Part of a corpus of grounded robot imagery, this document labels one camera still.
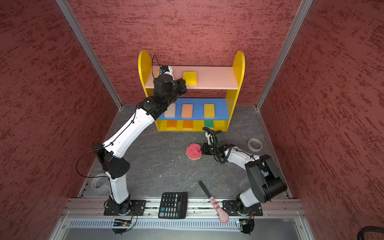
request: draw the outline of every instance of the blue shelf board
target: blue shelf board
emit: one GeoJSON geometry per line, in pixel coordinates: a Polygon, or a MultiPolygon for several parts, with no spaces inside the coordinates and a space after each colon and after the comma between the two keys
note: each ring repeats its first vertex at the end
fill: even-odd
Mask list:
{"type": "Polygon", "coordinates": [[[175,102],[176,112],[174,118],[165,118],[164,113],[158,120],[229,120],[227,102],[225,98],[178,98],[175,102]],[[204,104],[215,105],[215,118],[204,118],[204,104]],[[183,104],[193,104],[192,118],[182,118],[183,104]]]}

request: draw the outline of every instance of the white sponge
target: white sponge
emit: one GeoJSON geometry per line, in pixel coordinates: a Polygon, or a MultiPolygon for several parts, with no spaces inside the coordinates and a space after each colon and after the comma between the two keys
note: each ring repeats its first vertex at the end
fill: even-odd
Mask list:
{"type": "Polygon", "coordinates": [[[164,117],[165,118],[174,118],[176,116],[176,104],[171,103],[167,110],[164,112],[164,117]]]}

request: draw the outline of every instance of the peach sponge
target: peach sponge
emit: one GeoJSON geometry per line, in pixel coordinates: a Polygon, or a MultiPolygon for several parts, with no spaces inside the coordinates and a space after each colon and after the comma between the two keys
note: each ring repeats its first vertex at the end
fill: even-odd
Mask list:
{"type": "Polygon", "coordinates": [[[201,146],[197,143],[192,143],[187,147],[187,150],[185,151],[185,154],[189,157],[191,160],[198,160],[203,155],[201,153],[201,146]]]}

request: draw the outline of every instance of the red wall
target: red wall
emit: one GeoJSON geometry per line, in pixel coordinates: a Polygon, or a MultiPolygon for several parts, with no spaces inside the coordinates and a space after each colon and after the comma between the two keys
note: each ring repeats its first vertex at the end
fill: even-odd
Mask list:
{"type": "Polygon", "coordinates": [[[384,227],[383,47],[383,2],[315,0],[262,106],[316,240],[384,227]]]}
{"type": "MultiPolygon", "coordinates": [[[[244,51],[238,104],[255,104],[301,0],[68,2],[123,103],[145,97],[137,58],[146,49],[160,64],[184,66],[232,66],[244,51]]],[[[224,98],[225,91],[191,96],[224,98]]]]}
{"type": "Polygon", "coordinates": [[[47,239],[117,109],[54,0],[2,1],[0,42],[0,238],[47,239]]]}

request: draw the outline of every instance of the calculator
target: calculator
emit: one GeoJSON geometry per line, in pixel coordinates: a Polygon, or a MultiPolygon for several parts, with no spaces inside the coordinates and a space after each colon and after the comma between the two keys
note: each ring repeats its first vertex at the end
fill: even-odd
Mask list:
{"type": "Polygon", "coordinates": [[[159,218],[183,219],[187,214],[188,193],[165,192],[162,194],[159,218]]]}

